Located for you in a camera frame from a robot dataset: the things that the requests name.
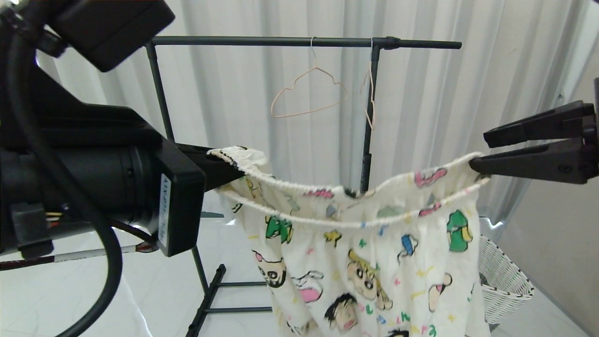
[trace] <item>wire hanger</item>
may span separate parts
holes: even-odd
[[[306,113],[313,113],[313,112],[316,112],[316,111],[325,110],[325,109],[328,109],[328,108],[330,108],[330,107],[334,107],[334,106],[336,106],[336,105],[338,105],[338,104],[341,104],[343,101],[345,101],[345,100],[347,99],[347,89],[345,88],[345,85],[343,85],[343,83],[341,83],[341,82],[337,81],[337,80],[335,79],[335,77],[334,77],[333,75],[331,75],[331,73],[329,73],[328,71],[326,71],[326,70],[324,70],[324,69],[322,69],[322,68],[318,67],[318,63],[317,63],[317,59],[316,59],[316,52],[314,52],[314,46],[312,45],[312,42],[313,42],[313,41],[314,41],[314,37],[313,37],[313,38],[310,40],[310,50],[312,50],[312,54],[314,55],[314,66],[313,66],[312,68],[310,68],[308,71],[306,71],[305,73],[303,73],[303,74],[299,75],[299,76],[298,76],[298,77],[297,77],[297,78],[294,80],[294,83],[293,83],[293,85],[292,85],[290,88],[283,88],[281,91],[279,91],[279,93],[277,94],[277,96],[274,98],[274,100],[273,100],[273,103],[270,105],[270,114],[271,114],[271,115],[272,115],[274,118],[284,118],[284,117],[299,116],[299,115],[304,115],[304,114],[306,114]],[[276,102],[277,102],[277,100],[279,99],[279,97],[280,97],[280,96],[281,96],[281,95],[282,95],[282,94],[283,94],[285,91],[287,91],[287,90],[291,91],[291,90],[295,89],[295,84],[297,83],[297,81],[298,81],[300,78],[302,78],[302,77],[306,76],[307,74],[309,74],[310,72],[312,72],[312,71],[314,71],[314,70],[318,70],[318,71],[320,71],[321,73],[324,73],[324,74],[328,75],[328,76],[329,76],[329,77],[332,79],[332,81],[333,81],[333,84],[334,84],[334,85],[340,85],[340,86],[341,86],[341,88],[343,89],[343,99],[341,99],[341,101],[339,101],[339,102],[337,102],[337,103],[333,103],[333,104],[330,104],[330,105],[328,105],[328,106],[321,107],[321,108],[318,108],[318,109],[314,109],[314,110],[310,110],[310,111],[306,111],[306,112],[300,112],[300,113],[293,113],[293,114],[290,114],[290,115],[275,116],[275,115],[274,115],[274,111],[273,111],[273,110],[274,110],[274,103],[276,103]]]
[[[371,52],[372,52],[373,47],[374,47],[373,39],[370,38],[370,50],[371,50]],[[364,75],[364,81],[362,82],[362,86],[360,87],[360,94],[362,94],[362,89],[366,85],[366,79],[369,78],[369,77],[370,77],[370,88],[374,89],[373,62],[372,62],[372,60],[368,63],[368,71],[366,72],[366,75]],[[368,121],[368,124],[370,125],[370,129],[374,130],[374,124],[376,122],[376,109],[374,107],[374,97],[373,97],[374,96],[374,90],[370,90],[369,94],[370,94],[370,103],[373,105],[373,118],[372,118],[372,121],[370,120],[370,116],[368,115],[368,104],[366,104],[366,108],[364,108],[364,113],[366,113],[366,121]]]

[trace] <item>fabric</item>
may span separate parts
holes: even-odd
[[[364,194],[276,179],[266,156],[215,155],[246,173],[219,189],[248,235],[281,336],[489,336],[468,165],[402,174]]]

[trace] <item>clothes rack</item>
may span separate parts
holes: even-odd
[[[373,105],[376,92],[377,70],[379,68],[380,51],[397,48],[427,48],[427,49],[460,49],[461,42],[454,41],[425,41],[425,40],[402,40],[397,37],[373,37],[373,38],[322,38],[322,37],[236,37],[236,36],[161,36],[155,37],[146,44],[147,56],[150,61],[156,95],[162,114],[167,138],[174,141],[173,126],[168,113],[167,99],[162,86],[160,69],[158,67],[158,55],[156,46],[277,46],[277,47],[358,47],[371,48],[371,72],[372,82],[368,85],[367,115],[372,120]],[[371,128],[368,121],[365,122],[364,151],[362,156],[362,173],[360,191],[368,191],[370,182],[370,165],[372,154],[370,154]],[[204,266],[199,255],[198,247],[192,249],[193,260],[198,271],[204,300],[200,304],[196,315],[189,325],[187,337],[196,337],[204,324],[208,314],[233,313],[233,312],[267,312],[271,307],[245,307],[245,308],[211,308],[212,302],[219,288],[224,287],[256,287],[265,286],[265,282],[222,282],[226,267],[221,264],[216,269],[212,282],[208,284]]]

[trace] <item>white label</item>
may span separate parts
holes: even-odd
[[[160,211],[158,213],[158,240],[165,248],[168,243],[168,212],[171,203],[171,181],[164,175],[160,179]]]

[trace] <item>floor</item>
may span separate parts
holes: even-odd
[[[138,243],[118,233],[122,245]],[[228,271],[224,281],[262,281],[248,254],[240,228],[221,219],[203,219],[199,247],[208,277],[218,264]],[[55,243],[57,252],[99,248],[93,233]],[[16,256],[4,256],[12,260]],[[85,337],[184,336],[202,291],[190,252],[166,258],[160,252],[123,257],[123,278],[117,296]],[[104,283],[102,257],[47,264],[2,272],[0,278],[1,337],[49,337],[81,317]],[[219,290],[213,307],[268,306],[266,289]],[[276,336],[271,314],[208,316],[200,336]],[[586,336],[541,292],[493,332],[506,336]]]

